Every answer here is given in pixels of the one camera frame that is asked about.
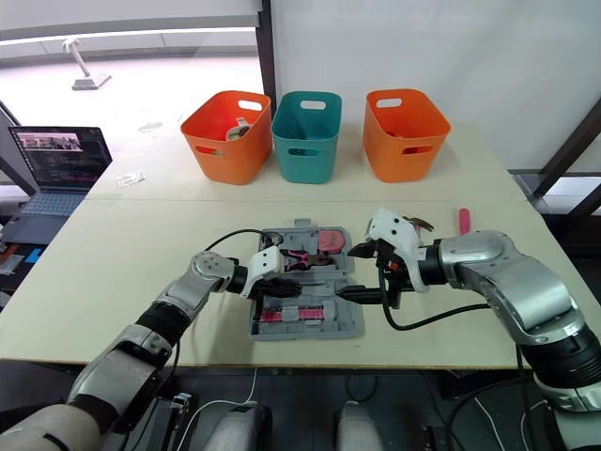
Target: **white cable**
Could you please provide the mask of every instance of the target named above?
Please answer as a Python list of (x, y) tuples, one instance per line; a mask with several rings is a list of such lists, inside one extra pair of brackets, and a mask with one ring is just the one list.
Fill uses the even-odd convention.
[(482, 404), (482, 402), (480, 402), (480, 399), (478, 399), (477, 397), (475, 397), (473, 400), (476, 401), (476, 404), (478, 404), (480, 406), (480, 409), (482, 409), (482, 412), (488, 417), (488, 421), (490, 422), (490, 426), (492, 427), (492, 431), (495, 434), (495, 438), (497, 439), (497, 443), (499, 444), (499, 448), (501, 449), (501, 451), (505, 451), (505, 447), (503, 446), (503, 443), (501, 441), (501, 437), (499, 436), (499, 432), (497, 431), (497, 426), (495, 425), (495, 421), (492, 419), (492, 416), (490, 415), (490, 413), (488, 413), (488, 410), (485, 408), (485, 406)]
[[(533, 404), (530, 407), (530, 410), (533, 411), (534, 409), (542, 406), (543, 404), (547, 404), (547, 402), (544, 399), (542, 401), (538, 401), (536, 404)], [(524, 420), (525, 419), (526, 419), (526, 411), (524, 411), (522, 413), (522, 417), (519, 419), (519, 433), (522, 436), (522, 442), (524, 443), (524, 449), (526, 451), (530, 451), (530, 448), (528, 447), (528, 442), (526, 442), (526, 432), (524, 431)]]
[(186, 441), (186, 436), (188, 435), (188, 431), (190, 430), (190, 427), (192, 426), (194, 419), (206, 407), (210, 406), (211, 404), (231, 404), (233, 406), (243, 406), (244, 404), (248, 404), (251, 401), (251, 398), (253, 397), (253, 394), (254, 394), (254, 383), (256, 382), (256, 370), (257, 370), (257, 368), (254, 369), (253, 385), (251, 387), (251, 393), (248, 395), (248, 397), (246, 398), (246, 400), (244, 402), (227, 401), (225, 399), (215, 399), (214, 401), (209, 401), (208, 403), (203, 404), (198, 409), (196, 409), (196, 412), (194, 412), (194, 414), (190, 418), (190, 421), (188, 422), (188, 426), (186, 426), (184, 433), (181, 436), (181, 440), (179, 441), (179, 445), (177, 446), (176, 451), (181, 451), (181, 447), (183, 446), (184, 442)]
[[(447, 371), (449, 373), (451, 373), (453, 376), (455, 376), (457, 379), (460, 379), (459, 375), (457, 373), (455, 373), (452, 369), (447, 369)], [(486, 417), (488, 418), (488, 421), (490, 422), (490, 426), (492, 427), (492, 432), (493, 432), (493, 434), (495, 434), (495, 439), (497, 439), (497, 444), (499, 445), (499, 448), (501, 449), (501, 451), (505, 451), (505, 447), (503, 446), (503, 442), (501, 441), (501, 436), (499, 435), (499, 432), (497, 431), (497, 425), (495, 425), (495, 421), (492, 419), (492, 415), (490, 413), (488, 413), (488, 410), (485, 408), (485, 406), (482, 404), (482, 402), (480, 402), (480, 399), (478, 399), (478, 397), (474, 397), (473, 400), (476, 401), (476, 404), (478, 404), (478, 406), (482, 410), (483, 414), (486, 415)]]

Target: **pink pen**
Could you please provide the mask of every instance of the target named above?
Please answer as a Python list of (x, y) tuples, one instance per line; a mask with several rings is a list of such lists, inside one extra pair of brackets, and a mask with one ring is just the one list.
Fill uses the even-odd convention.
[(459, 210), (459, 233), (465, 235), (471, 232), (470, 211), (468, 209)]

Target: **laptop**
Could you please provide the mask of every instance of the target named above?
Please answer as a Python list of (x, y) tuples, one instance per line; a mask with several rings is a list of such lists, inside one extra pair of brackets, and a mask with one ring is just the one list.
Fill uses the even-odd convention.
[(8, 127), (38, 183), (2, 241), (49, 244), (113, 160), (95, 127)]

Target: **white table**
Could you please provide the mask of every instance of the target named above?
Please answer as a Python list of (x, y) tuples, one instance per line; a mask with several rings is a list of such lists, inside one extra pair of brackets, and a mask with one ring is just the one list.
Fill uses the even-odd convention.
[[(524, 194), (469, 124), (454, 124), (427, 177), (407, 183), (383, 183), (369, 166), (361, 134), (341, 136), (332, 181), (323, 185), (285, 181), (275, 154), (257, 178), (244, 186), (209, 180), (198, 167), (183, 135), (142, 136), (130, 152), (114, 154), (114, 162), (88, 199), (96, 200), (248, 200), (248, 201), (397, 201), (455, 199), (520, 199)], [(116, 177), (143, 169), (146, 180), (119, 189)]]
[[(86, 200), (53, 241), (0, 315), (0, 358), (88, 362), (138, 318), (192, 255), (240, 227), (292, 226), (310, 217), (319, 226), (344, 226), (363, 238), (378, 206), (422, 217), (437, 228), (424, 240), (456, 235), (456, 210), (467, 207), (474, 228), (506, 232), (523, 253), (559, 274), (597, 334), (601, 308), (568, 258), (525, 201), (373, 202), (245, 200)], [(215, 250), (244, 262), (257, 237), (239, 236)], [(375, 286), (371, 260), (356, 260), (355, 281)], [(468, 303), (475, 293), (433, 287), (404, 295), (397, 321), (413, 322)], [(349, 367), (515, 367), (514, 345), (489, 311), (461, 314), (422, 329), (396, 332), (379, 306), (363, 308), (365, 334), (344, 340), (253, 342), (249, 304), (211, 295), (181, 340), (182, 365)]]

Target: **laptop screen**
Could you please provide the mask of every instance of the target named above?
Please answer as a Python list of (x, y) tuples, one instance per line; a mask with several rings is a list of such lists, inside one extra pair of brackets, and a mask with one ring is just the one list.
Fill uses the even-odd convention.
[(9, 129), (41, 190), (87, 191), (113, 160), (99, 128)]

